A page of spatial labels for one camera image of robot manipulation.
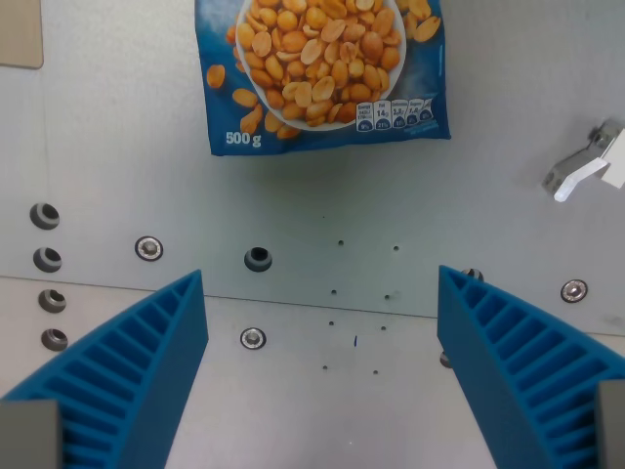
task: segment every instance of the white bracket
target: white bracket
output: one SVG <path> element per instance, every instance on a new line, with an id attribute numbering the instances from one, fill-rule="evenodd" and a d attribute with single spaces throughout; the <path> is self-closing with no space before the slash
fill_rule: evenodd
<path id="1" fill-rule="evenodd" d="M 602 181 L 618 189 L 625 183 L 625 132 L 623 126 L 607 120 L 585 149 L 560 161 L 549 172 L 543 187 L 558 202 L 568 199 L 575 187 L 592 174 L 607 168 Z"/>

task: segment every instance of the nutrition label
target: nutrition label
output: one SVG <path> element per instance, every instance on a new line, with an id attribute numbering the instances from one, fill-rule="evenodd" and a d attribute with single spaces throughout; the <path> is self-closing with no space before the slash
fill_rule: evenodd
<path id="1" fill-rule="evenodd" d="M 432 120 L 432 99 L 376 101 L 360 103 L 356 108 L 356 130 L 400 129 Z"/>

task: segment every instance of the blue ribbed pad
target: blue ribbed pad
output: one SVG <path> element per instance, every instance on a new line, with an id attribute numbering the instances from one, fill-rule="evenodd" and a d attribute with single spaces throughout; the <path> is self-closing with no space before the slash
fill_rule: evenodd
<path id="1" fill-rule="evenodd" d="M 65 469 L 162 468 L 207 341 L 197 271 L 101 325 L 3 399 L 59 402 Z"/>
<path id="2" fill-rule="evenodd" d="M 595 393 L 625 360 L 505 291 L 441 267 L 438 339 L 499 469 L 598 467 Z"/>

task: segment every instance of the metal panel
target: metal panel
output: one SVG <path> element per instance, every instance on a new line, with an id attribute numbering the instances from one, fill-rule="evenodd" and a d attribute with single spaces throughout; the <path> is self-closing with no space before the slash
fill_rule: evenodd
<path id="1" fill-rule="evenodd" d="M 595 179 L 557 204 L 540 188 L 623 113 L 625 4 L 443 10 L 451 142 L 250 159 L 209 156 L 192 2 L 44 4 L 44 68 L 0 69 L 0 275 L 154 289 L 199 267 L 211 295 L 434 316 L 448 264 L 625 334 L 622 194 Z M 27 219 L 40 200 L 61 212 L 49 233 Z M 163 241 L 158 262 L 135 256 L 141 235 Z M 42 245 L 62 254 L 51 276 L 30 260 Z M 243 265 L 253 246 L 273 257 L 261 275 Z M 590 293 L 567 305 L 578 277 Z"/>

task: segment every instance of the small hole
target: small hole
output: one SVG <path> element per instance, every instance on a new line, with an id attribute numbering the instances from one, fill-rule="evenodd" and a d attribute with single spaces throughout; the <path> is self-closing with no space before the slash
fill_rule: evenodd
<path id="1" fill-rule="evenodd" d="M 59 218 L 59 212 L 55 207 L 50 205 L 49 203 L 44 203 L 41 207 L 42 213 L 51 220 L 56 220 Z"/>

